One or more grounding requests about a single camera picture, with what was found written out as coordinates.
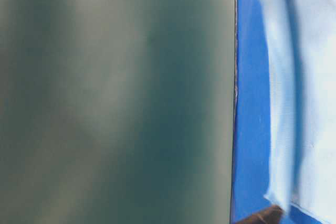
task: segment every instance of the gray-green panel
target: gray-green panel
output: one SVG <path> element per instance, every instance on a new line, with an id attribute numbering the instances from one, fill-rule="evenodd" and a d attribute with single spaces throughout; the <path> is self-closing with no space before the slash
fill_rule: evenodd
<path id="1" fill-rule="evenodd" d="M 0 222 L 228 223 L 234 0 L 0 0 Z"/>

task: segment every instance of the dark edge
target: dark edge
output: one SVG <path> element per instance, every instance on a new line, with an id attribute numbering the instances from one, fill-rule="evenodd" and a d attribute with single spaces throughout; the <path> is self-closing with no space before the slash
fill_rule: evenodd
<path id="1" fill-rule="evenodd" d="M 238 98 L 238 0 L 235 0 L 235 73 L 234 73 L 234 108 L 233 108 L 233 141 L 232 141 L 232 171 L 231 171 L 231 201 L 230 201 L 230 223 L 234 218 L 234 180 L 235 180 L 235 142 L 236 142 L 236 111 Z"/>

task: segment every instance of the blue sheet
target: blue sheet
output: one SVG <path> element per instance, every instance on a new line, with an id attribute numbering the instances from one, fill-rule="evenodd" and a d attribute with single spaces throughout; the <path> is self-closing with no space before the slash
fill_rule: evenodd
<path id="1" fill-rule="evenodd" d="M 232 221 L 270 203 L 268 187 L 270 151 L 268 55 L 259 0 L 238 0 L 238 102 L 234 141 Z M 292 208 L 296 223 L 319 223 Z M 294 223 L 285 218 L 282 223 Z"/>

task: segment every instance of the light blue cloth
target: light blue cloth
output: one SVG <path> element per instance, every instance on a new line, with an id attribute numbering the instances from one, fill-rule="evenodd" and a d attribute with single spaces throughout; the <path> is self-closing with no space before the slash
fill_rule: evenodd
<path id="1" fill-rule="evenodd" d="M 266 198 L 336 223 L 336 0 L 260 0 L 269 54 Z"/>

